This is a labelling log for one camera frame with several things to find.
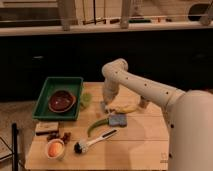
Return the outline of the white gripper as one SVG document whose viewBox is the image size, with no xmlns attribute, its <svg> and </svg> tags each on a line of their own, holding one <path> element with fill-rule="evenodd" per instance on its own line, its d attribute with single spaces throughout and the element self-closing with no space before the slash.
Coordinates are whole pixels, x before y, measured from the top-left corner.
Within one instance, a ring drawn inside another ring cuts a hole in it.
<svg viewBox="0 0 213 171">
<path fill-rule="evenodd" d="M 111 103 L 119 92 L 119 84 L 106 79 L 102 88 L 103 101 L 100 102 L 103 113 L 108 113 L 107 105 Z"/>
</svg>

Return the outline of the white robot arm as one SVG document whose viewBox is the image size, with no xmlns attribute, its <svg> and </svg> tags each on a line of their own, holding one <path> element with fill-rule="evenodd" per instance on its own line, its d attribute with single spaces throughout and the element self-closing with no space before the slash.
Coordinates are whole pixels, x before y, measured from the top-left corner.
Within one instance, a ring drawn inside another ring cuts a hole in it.
<svg viewBox="0 0 213 171">
<path fill-rule="evenodd" d="M 111 103 L 119 85 L 134 91 L 165 111 L 168 123 L 168 171 L 213 171 L 213 94 L 183 91 L 128 72 L 125 59 L 102 67 L 103 99 Z"/>
</svg>

